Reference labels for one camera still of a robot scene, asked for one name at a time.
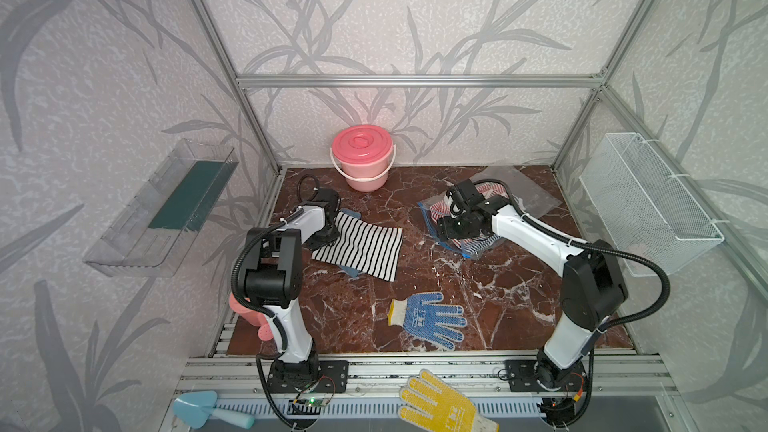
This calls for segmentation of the red white striped garment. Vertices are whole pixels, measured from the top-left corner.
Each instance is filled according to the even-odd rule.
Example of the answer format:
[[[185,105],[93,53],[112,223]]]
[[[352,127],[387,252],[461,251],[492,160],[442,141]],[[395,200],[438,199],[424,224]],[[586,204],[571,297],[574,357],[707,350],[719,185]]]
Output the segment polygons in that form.
[[[477,238],[470,239],[448,239],[440,238],[438,235],[437,220],[450,215],[450,207],[445,201],[445,196],[434,196],[419,204],[427,229],[432,237],[442,246],[460,253],[463,257],[469,259],[479,258],[486,250],[496,246],[502,240],[498,235],[481,234]]]

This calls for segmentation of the black white striped garment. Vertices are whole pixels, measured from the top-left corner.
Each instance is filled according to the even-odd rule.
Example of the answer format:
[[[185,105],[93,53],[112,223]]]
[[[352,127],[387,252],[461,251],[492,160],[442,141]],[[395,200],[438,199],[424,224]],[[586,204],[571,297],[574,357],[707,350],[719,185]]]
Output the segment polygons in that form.
[[[335,225],[339,238],[333,245],[314,251],[314,260],[395,281],[403,242],[401,228],[369,224],[346,213],[337,216]]]

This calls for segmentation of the clear vacuum storage bag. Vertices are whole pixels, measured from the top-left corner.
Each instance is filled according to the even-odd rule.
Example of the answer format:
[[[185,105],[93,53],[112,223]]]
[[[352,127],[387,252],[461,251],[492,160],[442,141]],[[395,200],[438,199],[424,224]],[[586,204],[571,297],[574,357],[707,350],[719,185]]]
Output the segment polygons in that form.
[[[488,180],[498,180],[498,181],[504,182],[508,186],[512,194],[516,197],[518,204],[522,207],[523,211],[530,213],[535,218],[542,217],[543,215],[547,214],[548,212],[550,212],[555,207],[561,204],[560,200],[555,199],[543,188],[537,185],[533,180],[529,179],[517,168],[512,166],[490,166],[478,172],[477,174],[471,176],[470,180],[472,182],[480,182],[480,185],[478,186],[478,190],[486,198],[489,198],[494,195],[507,196],[506,190],[502,185],[488,183]],[[423,201],[420,201],[418,203],[418,207],[422,213],[422,216],[423,216],[423,212],[419,204]],[[429,236],[438,245],[442,246],[429,233],[426,223],[425,223],[425,226]]]

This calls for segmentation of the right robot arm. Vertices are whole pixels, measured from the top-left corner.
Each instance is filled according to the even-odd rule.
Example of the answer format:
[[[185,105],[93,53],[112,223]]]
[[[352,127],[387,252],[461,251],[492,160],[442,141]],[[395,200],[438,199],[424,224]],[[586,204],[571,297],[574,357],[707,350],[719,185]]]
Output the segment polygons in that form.
[[[562,387],[609,329],[647,318],[667,303],[671,283],[656,263],[617,250],[606,241],[588,242],[567,235],[533,217],[510,190],[487,197],[478,190],[479,185],[467,179],[447,190],[448,215],[436,220],[437,236],[441,240],[499,236],[536,256],[561,278],[561,317],[538,352],[534,368],[543,388]],[[621,259],[649,269],[658,277],[661,289],[650,306],[616,318],[614,314],[629,297]]]

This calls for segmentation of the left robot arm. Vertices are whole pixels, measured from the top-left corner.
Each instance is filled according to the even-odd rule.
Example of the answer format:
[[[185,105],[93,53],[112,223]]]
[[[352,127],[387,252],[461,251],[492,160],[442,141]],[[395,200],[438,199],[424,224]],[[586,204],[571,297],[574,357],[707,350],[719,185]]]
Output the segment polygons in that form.
[[[298,200],[297,207],[277,223],[248,232],[230,286],[238,305],[267,321],[276,347],[269,359],[272,376],[305,383],[319,378],[320,365],[299,305],[303,250],[316,251],[338,240],[340,196],[315,181],[312,195]]]

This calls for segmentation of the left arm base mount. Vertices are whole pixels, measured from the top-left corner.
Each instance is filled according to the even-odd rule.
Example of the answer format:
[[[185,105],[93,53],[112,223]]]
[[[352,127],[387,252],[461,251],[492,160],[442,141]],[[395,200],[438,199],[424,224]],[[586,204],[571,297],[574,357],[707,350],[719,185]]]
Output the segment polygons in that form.
[[[320,360],[287,363],[276,361],[267,375],[271,393],[296,393],[310,388],[313,392],[344,393],[349,378],[349,362]]]

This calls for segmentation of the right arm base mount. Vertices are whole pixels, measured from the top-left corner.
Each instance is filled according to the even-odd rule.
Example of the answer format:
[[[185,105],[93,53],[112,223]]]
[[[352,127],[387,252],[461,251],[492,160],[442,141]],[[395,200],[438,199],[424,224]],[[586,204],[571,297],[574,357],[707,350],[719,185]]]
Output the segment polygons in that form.
[[[576,393],[583,392],[588,374],[581,362],[568,369],[558,369],[534,359],[511,359],[504,362],[505,381],[512,392]]]

